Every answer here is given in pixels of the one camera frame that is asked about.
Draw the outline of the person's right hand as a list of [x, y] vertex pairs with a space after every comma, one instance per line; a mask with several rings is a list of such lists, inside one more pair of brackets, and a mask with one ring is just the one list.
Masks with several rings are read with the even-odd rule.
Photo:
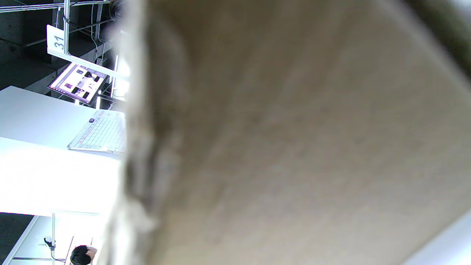
[[406, 0], [405, 3], [469, 77], [471, 74], [470, 1]]

